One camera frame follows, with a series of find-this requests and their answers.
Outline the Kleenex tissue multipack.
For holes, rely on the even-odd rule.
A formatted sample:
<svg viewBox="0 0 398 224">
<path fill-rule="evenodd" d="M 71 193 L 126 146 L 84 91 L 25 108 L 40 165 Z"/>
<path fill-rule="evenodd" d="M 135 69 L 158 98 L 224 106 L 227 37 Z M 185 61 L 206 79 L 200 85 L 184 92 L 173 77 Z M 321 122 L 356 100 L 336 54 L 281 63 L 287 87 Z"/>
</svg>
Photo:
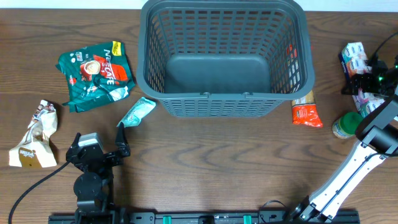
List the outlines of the Kleenex tissue multipack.
<svg viewBox="0 0 398 224">
<path fill-rule="evenodd" d="M 338 55 L 341 62 L 346 82 L 355 74 L 371 73 L 371 66 L 367 65 L 368 58 L 361 42 L 348 43 Z M 381 106 L 390 96 L 379 96 L 373 93 L 363 92 L 359 89 L 358 95 L 351 95 L 354 99 L 358 113 L 366 117 L 377 107 Z"/>
</svg>

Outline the green lid jar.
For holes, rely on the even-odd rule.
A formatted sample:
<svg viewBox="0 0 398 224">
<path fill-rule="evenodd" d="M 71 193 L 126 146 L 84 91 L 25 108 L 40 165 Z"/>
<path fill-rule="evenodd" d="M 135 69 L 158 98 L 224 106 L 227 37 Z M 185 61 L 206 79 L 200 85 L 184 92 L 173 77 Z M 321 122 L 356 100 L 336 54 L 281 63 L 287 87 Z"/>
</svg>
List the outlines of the green lid jar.
<svg viewBox="0 0 398 224">
<path fill-rule="evenodd" d="M 332 124 L 333 134 L 340 139 L 348 139 L 355 135 L 355 131 L 362 122 L 363 117 L 359 113 L 349 112 L 338 118 Z"/>
</svg>

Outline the orange pasta packet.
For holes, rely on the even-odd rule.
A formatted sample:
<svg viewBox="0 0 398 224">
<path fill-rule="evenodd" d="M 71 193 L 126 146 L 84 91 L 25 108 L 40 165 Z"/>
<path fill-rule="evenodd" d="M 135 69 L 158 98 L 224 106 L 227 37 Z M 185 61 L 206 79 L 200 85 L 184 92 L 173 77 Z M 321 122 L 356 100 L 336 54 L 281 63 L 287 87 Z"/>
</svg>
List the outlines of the orange pasta packet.
<svg viewBox="0 0 398 224">
<path fill-rule="evenodd" d="M 315 128 L 323 127 L 312 90 L 307 95 L 292 101 L 292 117 L 293 124 L 303 124 Z"/>
</svg>

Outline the green Nescafe coffee bag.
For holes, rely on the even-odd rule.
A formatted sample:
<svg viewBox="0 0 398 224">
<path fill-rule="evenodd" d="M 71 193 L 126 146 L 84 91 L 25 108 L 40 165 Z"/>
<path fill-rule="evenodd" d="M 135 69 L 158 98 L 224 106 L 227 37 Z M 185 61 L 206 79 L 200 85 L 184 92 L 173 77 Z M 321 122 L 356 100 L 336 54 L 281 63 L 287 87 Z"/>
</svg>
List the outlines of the green Nescafe coffee bag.
<svg viewBox="0 0 398 224">
<path fill-rule="evenodd" d="M 71 113 L 125 99 L 134 88 L 124 44 L 111 41 L 61 54 L 56 68 L 66 78 Z"/>
</svg>

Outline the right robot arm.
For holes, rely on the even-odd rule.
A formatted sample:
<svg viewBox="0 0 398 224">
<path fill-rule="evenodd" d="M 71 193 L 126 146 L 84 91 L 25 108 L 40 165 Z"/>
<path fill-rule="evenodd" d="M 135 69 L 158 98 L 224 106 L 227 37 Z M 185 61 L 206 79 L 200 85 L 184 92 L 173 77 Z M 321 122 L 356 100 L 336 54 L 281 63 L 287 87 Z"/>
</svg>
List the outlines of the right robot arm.
<svg viewBox="0 0 398 224">
<path fill-rule="evenodd" d="M 348 157 L 317 191 L 292 210 L 289 222 L 331 223 L 355 187 L 386 159 L 397 156 L 397 86 L 385 102 L 367 115 L 355 131 L 357 141 Z"/>
</svg>

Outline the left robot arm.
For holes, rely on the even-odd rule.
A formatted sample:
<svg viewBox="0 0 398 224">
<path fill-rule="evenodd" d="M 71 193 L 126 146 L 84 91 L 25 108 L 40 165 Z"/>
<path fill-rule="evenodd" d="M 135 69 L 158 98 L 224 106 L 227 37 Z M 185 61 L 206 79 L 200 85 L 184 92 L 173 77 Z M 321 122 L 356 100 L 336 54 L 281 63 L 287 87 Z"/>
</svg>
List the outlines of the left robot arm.
<svg viewBox="0 0 398 224">
<path fill-rule="evenodd" d="M 66 153 L 67 162 L 83 173 L 74 183 L 77 212 L 82 216 L 105 215 L 113 205 L 113 167 L 131 155 L 124 124 L 118 126 L 113 152 L 104 153 L 98 133 L 77 133 Z"/>
</svg>

